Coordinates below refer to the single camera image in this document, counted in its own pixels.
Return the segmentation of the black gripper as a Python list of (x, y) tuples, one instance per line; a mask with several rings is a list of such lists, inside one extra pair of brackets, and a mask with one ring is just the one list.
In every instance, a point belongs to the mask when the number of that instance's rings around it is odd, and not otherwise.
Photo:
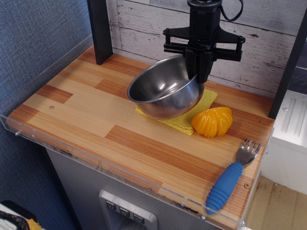
[(220, 27), (221, 15), (229, 22), (241, 16), (244, 3), (242, 0), (240, 3), (239, 13), (229, 19), (224, 12), (221, 0), (188, 0), (189, 26), (163, 30), (164, 51), (184, 55), (189, 79), (198, 72), (198, 82), (205, 83), (217, 59), (241, 60), (241, 49), (245, 38), (224, 31)]

